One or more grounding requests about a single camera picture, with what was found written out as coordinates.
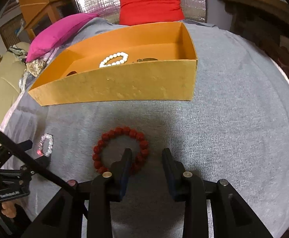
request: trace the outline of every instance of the red pillow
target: red pillow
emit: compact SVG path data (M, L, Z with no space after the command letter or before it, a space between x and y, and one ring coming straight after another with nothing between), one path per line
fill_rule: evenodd
M181 0L120 0L120 24L183 20Z

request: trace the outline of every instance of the patterned cloth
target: patterned cloth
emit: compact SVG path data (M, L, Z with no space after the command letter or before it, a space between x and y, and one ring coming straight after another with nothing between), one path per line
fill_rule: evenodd
M27 71L30 72L34 77L37 77L39 73L45 68L47 63L42 59L35 59L31 62L26 63L26 65Z
M8 51L13 53L19 61L23 62L27 66L27 71L34 77L37 77L47 65L47 62L44 59L35 59L26 63L28 52L24 49L18 48L16 45L9 47Z

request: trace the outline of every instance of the red bead bracelet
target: red bead bracelet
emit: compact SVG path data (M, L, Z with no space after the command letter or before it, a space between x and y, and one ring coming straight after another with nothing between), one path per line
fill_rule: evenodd
M139 141L140 152L136 155L135 162L131 165L130 173L134 175L144 165L146 158L149 155L149 142L146 141L144 134L142 132L137 132L134 129L130 129L129 127L116 127L115 130L110 130L109 132L103 133L101 140L99 140L97 145L93 148L94 167L100 174L108 171L108 168L103 166L100 153L102 152L103 148L106 147L107 142L109 142L110 139L121 135L127 135L130 138Z

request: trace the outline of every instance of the black rod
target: black rod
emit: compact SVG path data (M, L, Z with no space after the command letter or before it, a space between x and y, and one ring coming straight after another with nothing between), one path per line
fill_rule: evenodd
M38 164L32 157L30 157L27 153L22 151L19 146L14 143L8 136L6 136L4 133L0 131L0 144L4 146L6 149L8 149L14 156L19 158L22 162L24 162L26 165L28 165L33 171L36 173L42 175L44 178L48 179L49 181L55 183L56 185L60 186L62 189L66 190L71 196L74 198L78 196L77 191L70 186L67 182L62 180L60 177L52 173L51 171L45 169L40 164ZM84 216L87 219L87 209L82 203L84 209Z

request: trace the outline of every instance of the beige sofa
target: beige sofa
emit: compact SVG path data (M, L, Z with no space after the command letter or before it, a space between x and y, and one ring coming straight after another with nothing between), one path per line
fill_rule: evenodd
M30 45L20 42L16 46L28 51ZM6 52L0 56L0 124L21 92L19 79L25 69L26 65L20 62L13 53Z

